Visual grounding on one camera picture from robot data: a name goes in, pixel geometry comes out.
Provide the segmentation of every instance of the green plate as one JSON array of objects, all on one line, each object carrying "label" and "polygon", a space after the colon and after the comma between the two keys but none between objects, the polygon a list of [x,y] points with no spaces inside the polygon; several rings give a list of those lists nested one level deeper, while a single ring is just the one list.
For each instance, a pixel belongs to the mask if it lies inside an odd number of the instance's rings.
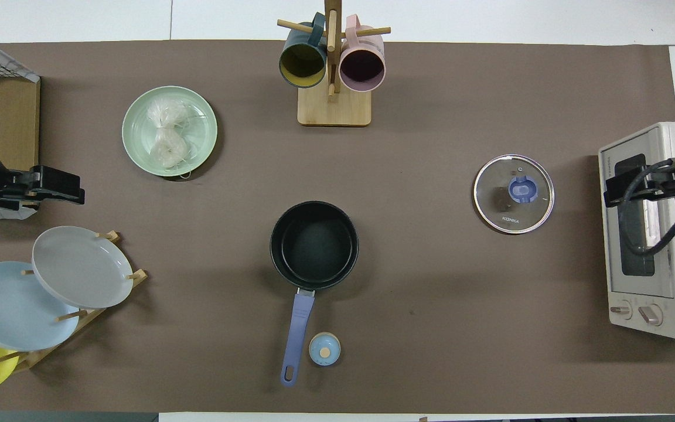
[{"label": "green plate", "polygon": [[[147,112],[150,103],[159,96],[180,99],[193,110],[189,123],[179,129],[179,134],[189,145],[189,155],[172,168],[164,168],[150,155],[156,129]],[[161,86],[142,94],[129,106],[121,124],[121,140],[129,158],[142,170],[157,176],[181,176],[195,170],[210,156],[216,139],[217,120],[210,104],[195,91],[182,86]]]}]

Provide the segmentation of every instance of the white floor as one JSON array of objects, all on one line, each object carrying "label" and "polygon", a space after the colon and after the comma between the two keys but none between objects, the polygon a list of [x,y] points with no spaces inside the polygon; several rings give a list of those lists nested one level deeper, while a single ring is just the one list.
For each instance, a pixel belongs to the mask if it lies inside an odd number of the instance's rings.
[{"label": "white floor", "polygon": [[[319,0],[0,0],[0,43],[167,39],[275,39],[286,21],[310,21]],[[345,0],[343,14],[391,26],[386,41],[672,45],[675,0]],[[361,415],[375,422],[415,414]],[[502,419],[508,415],[434,415],[431,420]],[[163,422],[262,420],[262,414],[163,414]],[[355,420],[356,415],[271,414],[268,420]]]}]

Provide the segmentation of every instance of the mug rack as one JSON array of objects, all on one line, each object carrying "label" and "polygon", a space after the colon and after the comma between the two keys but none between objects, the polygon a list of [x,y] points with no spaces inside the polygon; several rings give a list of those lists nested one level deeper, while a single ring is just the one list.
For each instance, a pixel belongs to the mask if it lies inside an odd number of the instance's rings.
[{"label": "mug rack", "polygon": [[[102,237],[109,240],[111,243],[118,243],[121,240],[120,235],[111,230],[108,233],[96,233],[96,237]],[[23,271],[23,273],[33,273],[32,270]],[[132,290],[136,288],[137,285],[142,283],[148,278],[145,270],[137,270],[134,273],[127,275],[127,280],[132,280]],[[90,324],[97,316],[101,315],[105,311],[105,308],[102,309],[80,309],[77,312],[72,312],[67,315],[62,315],[56,318],[56,321],[64,321],[68,318],[80,318],[77,323],[77,327],[74,329],[73,333],[69,336],[69,339],[75,336],[81,329],[85,328],[87,324]],[[49,353],[53,352],[60,345],[64,344],[63,342],[59,345],[56,345],[51,348],[46,348],[43,350],[33,350],[32,352],[13,352],[8,355],[0,357],[0,363],[19,358],[17,365],[14,368],[13,373],[24,371],[32,368],[36,363],[40,362],[45,358]]]},{"label": "mug rack", "polygon": [[[298,89],[298,122],[304,126],[367,126],[371,123],[371,92],[342,89],[337,75],[345,32],[341,32],[342,0],[325,0],[326,75],[316,86]],[[278,19],[278,26],[311,33],[311,28]],[[391,33],[391,28],[356,32],[359,37]]]}]

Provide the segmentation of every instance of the mug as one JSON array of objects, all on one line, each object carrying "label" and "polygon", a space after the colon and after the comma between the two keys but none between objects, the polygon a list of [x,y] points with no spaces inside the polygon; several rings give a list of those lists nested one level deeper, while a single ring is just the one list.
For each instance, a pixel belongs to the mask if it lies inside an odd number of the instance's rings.
[{"label": "mug", "polygon": [[366,93],[379,86],[385,77],[384,41],[382,35],[356,36],[356,31],[372,29],[362,26],[357,15],[350,15],[345,29],[346,42],[340,54],[337,74],[343,85]]},{"label": "mug", "polygon": [[297,88],[309,88],[322,81],[326,73],[327,48],[322,33],[325,16],[314,15],[314,20],[302,22],[312,28],[311,34],[291,29],[283,47],[279,69],[283,78]]}]

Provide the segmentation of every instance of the brown table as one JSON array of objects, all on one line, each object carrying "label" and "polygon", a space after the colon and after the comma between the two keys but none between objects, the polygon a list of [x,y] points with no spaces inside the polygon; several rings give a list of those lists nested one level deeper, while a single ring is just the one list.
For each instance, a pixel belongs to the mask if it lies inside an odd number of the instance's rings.
[{"label": "brown table", "polygon": [[[0,261],[29,261],[49,227],[115,229],[150,279],[29,372],[0,409],[675,413],[675,340],[608,322],[597,150],[675,120],[664,46],[387,43],[367,128],[305,128],[278,41],[34,43],[4,50],[43,77],[40,161],[83,178],[87,203],[0,221]],[[214,108],[214,153],[187,181],[145,173],[121,120],[148,89]],[[487,228],[476,171],[519,153],[557,200],[535,232]],[[303,200],[332,202],[361,239],[319,292],[302,359],[281,387],[295,288],[268,238]]]}]

